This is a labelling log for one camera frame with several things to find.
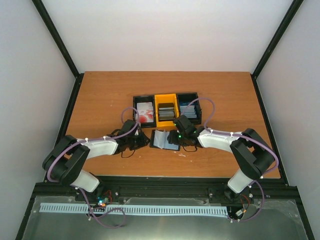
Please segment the dark card stack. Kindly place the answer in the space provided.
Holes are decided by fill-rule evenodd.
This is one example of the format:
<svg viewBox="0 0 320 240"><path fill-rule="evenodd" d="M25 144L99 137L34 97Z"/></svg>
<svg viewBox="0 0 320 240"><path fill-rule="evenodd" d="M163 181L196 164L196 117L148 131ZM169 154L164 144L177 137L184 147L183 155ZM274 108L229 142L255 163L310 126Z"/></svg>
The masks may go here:
<svg viewBox="0 0 320 240"><path fill-rule="evenodd" d="M173 121L175 117L175 105L172 102L158 104L158 120L160 122Z"/></svg>

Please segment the black leather card holder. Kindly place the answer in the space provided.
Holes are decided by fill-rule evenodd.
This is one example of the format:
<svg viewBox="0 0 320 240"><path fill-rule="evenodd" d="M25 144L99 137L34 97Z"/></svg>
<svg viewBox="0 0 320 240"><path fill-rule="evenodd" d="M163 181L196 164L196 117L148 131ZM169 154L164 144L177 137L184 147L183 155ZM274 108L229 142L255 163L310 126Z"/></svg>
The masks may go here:
<svg viewBox="0 0 320 240"><path fill-rule="evenodd" d="M180 146L169 143L168 141L169 132L165 130L152 130L149 146L151 148L161 149L161 150L170 150L170 151L179 151Z"/></svg>

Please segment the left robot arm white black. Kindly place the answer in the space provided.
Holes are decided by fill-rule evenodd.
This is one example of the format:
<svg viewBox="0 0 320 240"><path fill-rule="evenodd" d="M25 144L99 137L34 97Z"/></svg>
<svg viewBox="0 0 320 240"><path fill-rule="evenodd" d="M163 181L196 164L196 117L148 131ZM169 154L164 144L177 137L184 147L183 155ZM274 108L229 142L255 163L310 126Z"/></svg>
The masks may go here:
<svg viewBox="0 0 320 240"><path fill-rule="evenodd" d="M150 141L140 125L129 119L122 128L99 138L65 135L45 158L42 168L50 182L83 189L96 202L103 198L103 184L94 174L84 170L85 162L100 156L122 154L127 149L135 152Z"/></svg>

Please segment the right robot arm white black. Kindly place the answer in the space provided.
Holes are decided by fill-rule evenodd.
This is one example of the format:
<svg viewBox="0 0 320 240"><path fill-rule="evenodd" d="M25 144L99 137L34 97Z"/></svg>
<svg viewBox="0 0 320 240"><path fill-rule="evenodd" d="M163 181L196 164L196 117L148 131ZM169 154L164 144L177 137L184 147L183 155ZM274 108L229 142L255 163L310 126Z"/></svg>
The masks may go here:
<svg viewBox="0 0 320 240"><path fill-rule="evenodd" d="M243 132L217 131L196 127L185 115L173 120L176 131L169 132L168 142L181 147L211 148L232 153L239 169L227 182L225 197L231 200L279 165L277 155L252 128Z"/></svg>

